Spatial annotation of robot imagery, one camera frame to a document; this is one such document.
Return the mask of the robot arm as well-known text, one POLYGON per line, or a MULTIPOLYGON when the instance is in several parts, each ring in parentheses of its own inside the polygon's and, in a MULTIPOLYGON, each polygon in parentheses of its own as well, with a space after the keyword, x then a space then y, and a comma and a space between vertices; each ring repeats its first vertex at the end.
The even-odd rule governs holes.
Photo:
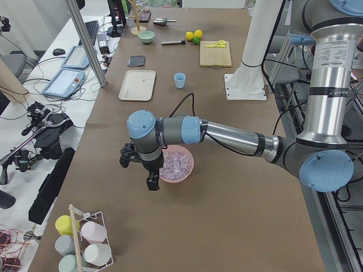
MULTIPOLYGON (((199 117, 251 132, 271 133, 278 116, 273 95, 268 95, 266 101, 229 101, 223 90, 224 70, 200 67, 197 46, 160 45, 164 39, 179 39, 184 31, 201 28, 207 39, 228 40, 232 58, 236 60, 247 38, 247 13, 213 8, 167 8, 162 13, 177 19, 177 25, 166 29, 157 27, 156 39, 151 44, 125 38, 118 48, 123 57, 145 55, 146 69, 157 74, 150 101, 120 103, 120 140, 125 142, 128 137, 126 118, 132 112, 147 109, 157 116, 168 116, 189 92, 195 94, 199 117)), ((123 198, 198 201, 225 196, 291 193, 298 189, 296 178, 280 167, 261 158, 233 153, 216 144, 211 137, 204 143, 189 145, 188 149, 194 156, 195 166, 186 180, 177 184, 161 182, 160 190, 151 192, 145 182, 146 170, 141 164, 132 163, 127 169, 119 169, 115 191, 123 198)))

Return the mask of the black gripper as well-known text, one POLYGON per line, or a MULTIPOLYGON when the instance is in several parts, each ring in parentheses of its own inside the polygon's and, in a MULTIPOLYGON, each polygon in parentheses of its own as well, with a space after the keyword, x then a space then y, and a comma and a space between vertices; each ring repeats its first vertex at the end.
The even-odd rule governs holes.
POLYGON ((156 150, 157 154, 152 155, 151 159, 146 158, 147 154, 139 153, 134 143, 126 143, 120 150, 120 165, 128 168, 130 162, 141 163, 149 171, 146 179, 147 188, 150 191, 159 190, 159 169, 163 167, 164 157, 161 149, 156 150))

